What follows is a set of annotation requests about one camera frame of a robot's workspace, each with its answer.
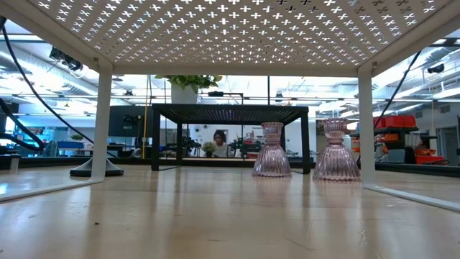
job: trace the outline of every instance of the security camera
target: security camera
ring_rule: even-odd
[[[427,69],[429,73],[441,73],[444,71],[444,64],[437,65],[436,67],[432,67]]]

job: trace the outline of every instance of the table leg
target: table leg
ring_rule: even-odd
[[[160,111],[153,109],[152,113],[152,171],[160,169]]]
[[[308,136],[308,113],[302,113],[300,117],[302,131],[302,165],[303,174],[310,173],[310,139]]]
[[[286,126],[283,126],[281,128],[281,148],[286,152],[286,131],[285,131]]]
[[[182,165],[182,150],[183,150],[182,149],[182,123],[178,123],[178,133],[176,137],[177,137],[176,151],[175,151],[176,165]]]

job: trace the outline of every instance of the person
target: person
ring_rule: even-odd
[[[214,132],[214,142],[216,143],[217,149],[213,152],[213,157],[227,158],[231,156],[229,147],[226,144],[226,135],[223,130],[216,130]]]

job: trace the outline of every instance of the green plant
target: green plant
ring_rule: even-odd
[[[217,150],[216,144],[214,142],[208,141],[201,146],[202,151],[204,152],[215,152]]]
[[[83,139],[83,137],[81,137],[81,136],[78,135],[78,134],[72,135],[72,136],[70,136],[70,138],[71,138],[72,140],[76,140],[76,141],[81,141],[81,140]]]
[[[180,86],[182,89],[189,86],[197,94],[199,89],[217,86],[217,82],[222,80],[222,76],[181,76],[181,75],[156,75],[156,79],[166,78],[171,84]]]

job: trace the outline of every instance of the glass candlestick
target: glass candlestick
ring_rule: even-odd
[[[361,181],[358,166],[342,143],[346,129],[346,119],[326,119],[323,121],[328,144],[318,157],[314,180]]]
[[[265,146],[260,150],[254,164],[253,176],[291,177],[288,157],[280,146],[281,130],[279,122],[262,123]]]

